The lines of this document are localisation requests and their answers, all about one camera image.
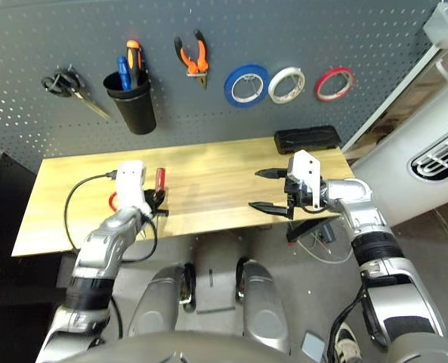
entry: gray floor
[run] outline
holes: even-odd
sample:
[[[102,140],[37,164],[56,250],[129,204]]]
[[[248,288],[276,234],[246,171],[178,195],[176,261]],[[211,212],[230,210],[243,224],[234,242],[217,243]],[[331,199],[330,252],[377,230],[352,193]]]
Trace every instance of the gray floor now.
[[[439,210],[448,221],[448,205]],[[343,231],[337,226],[333,228],[338,241],[329,245],[332,255],[346,256],[349,246],[340,242],[344,240]],[[289,321],[292,355],[299,361],[308,361],[301,352],[304,334],[310,331],[326,340],[332,321],[353,299],[360,279],[353,257],[340,265],[325,265],[312,259],[299,245],[288,247],[285,230],[286,225],[282,224],[267,229],[243,228],[161,240],[151,260],[124,266],[116,279],[114,295],[122,310],[125,333],[134,308],[152,276],[172,262],[194,261],[197,310],[187,314],[181,309],[177,329],[241,335],[242,309],[233,301],[235,265],[240,256],[248,256],[257,259],[273,275]],[[447,235],[433,213],[419,216],[394,231],[442,313],[448,335]],[[302,242],[310,246],[313,241],[309,237]],[[147,248],[147,243],[138,243],[128,253],[144,253]],[[323,258],[330,258],[319,245],[312,250]],[[70,271],[67,267],[62,269],[65,270],[64,276]],[[212,270],[213,287],[209,283],[209,269]],[[231,310],[203,314],[221,308]],[[368,337],[360,306],[350,314],[347,322],[357,335],[364,361],[385,361],[385,354]],[[114,340],[116,335],[116,319],[112,318],[104,336],[107,340]]]

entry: gray pegboard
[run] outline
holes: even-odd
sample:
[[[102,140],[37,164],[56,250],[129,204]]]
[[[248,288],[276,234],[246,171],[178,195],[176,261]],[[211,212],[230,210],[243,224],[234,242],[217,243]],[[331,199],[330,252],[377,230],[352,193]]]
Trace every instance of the gray pegboard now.
[[[331,124],[346,142],[393,91],[430,42],[422,31],[432,0],[0,1],[0,147],[33,170],[43,157],[270,136],[278,129]],[[195,57],[195,28],[209,47],[208,87],[185,76],[173,38]],[[102,82],[116,70],[125,41],[138,39],[152,82],[157,128],[131,134]],[[304,92],[278,105],[230,106],[224,82],[257,63],[271,76],[287,66],[306,76]],[[101,119],[76,99],[44,91],[40,79],[72,64]],[[341,100],[316,99],[314,84],[331,67],[357,77]]]

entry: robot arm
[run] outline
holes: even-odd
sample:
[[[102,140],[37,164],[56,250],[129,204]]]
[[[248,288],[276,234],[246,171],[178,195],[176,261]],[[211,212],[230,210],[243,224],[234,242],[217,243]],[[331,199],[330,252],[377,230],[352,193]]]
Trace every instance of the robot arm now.
[[[82,244],[66,301],[54,315],[37,363],[60,361],[102,343],[100,335],[110,319],[109,304],[123,253],[156,213],[155,203],[152,208],[145,200],[143,182],[142,162],[121,165],[116,175],[119,209]]]
[[[358,179],[328,180],[325,200],[341,213],[365,287],[363,317],[382,347],[415,332],[445,335],[445,326],[413,264]]]
[[[448,343],[444,343],[445,326],[440,313],[373,204],[372,191],[364,181],[322,180],[319,160],[303,150],[290,159],[288,169],[265,169],[256,175],[286,178],[287,207],[250,203],[262,212],[292,218],[293,209],[301,207],[309,213],[327,209],[341,214],[360,267],[364,287],[361,302],[369,335],[386,349],[393,348],[397,342],[395,346],[400,347],[400,353],[393,349],[393,361],[408,361],[397,356],[419,357],[424,352],[420,338],[413,338],[414,334],[427,337],[426,346],[430,351],[434,351],[433,342],[437,351],[444,351]],[[404,341],[417,344],[407,352],[403,351],[407,346]]]

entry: wooden table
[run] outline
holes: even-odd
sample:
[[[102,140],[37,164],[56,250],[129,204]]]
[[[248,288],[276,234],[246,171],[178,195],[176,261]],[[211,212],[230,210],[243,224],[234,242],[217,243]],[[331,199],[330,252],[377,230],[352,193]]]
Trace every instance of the wooden table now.
[[[312,154],[321,161],[324,179],[353,176],[338,148]],[[276,152],[272,138],[255,138],[44,159],[12,256],[69,250],[63,228],[63,207],[69,191],[80,180],[118,169],[126,160],[143,160],[146,164],[145,189],[154,188],[156,168],[166,168],[167,196],[162,208],[168,208],[170,216],[159,218],[159,237],[287,221],[261,213],[248,202],[286,205],[284,179],[260,178],[254,172],[286,168],[289,158]],[[68,221],[76,245],[112,214],[108,197],[114,190],[114,181],[101,178],[74,193]],[[295,210],[295,220],[323,216],[330,213],[309,215]]]

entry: black case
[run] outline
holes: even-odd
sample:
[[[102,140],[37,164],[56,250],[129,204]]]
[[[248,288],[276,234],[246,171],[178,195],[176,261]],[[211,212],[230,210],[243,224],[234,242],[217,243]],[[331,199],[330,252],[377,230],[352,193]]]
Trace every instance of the black case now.
[[[274,134],[277,152],[292,154],[299,150],[325,150],[339,146],[341,139],[333,126],[279,130]]]

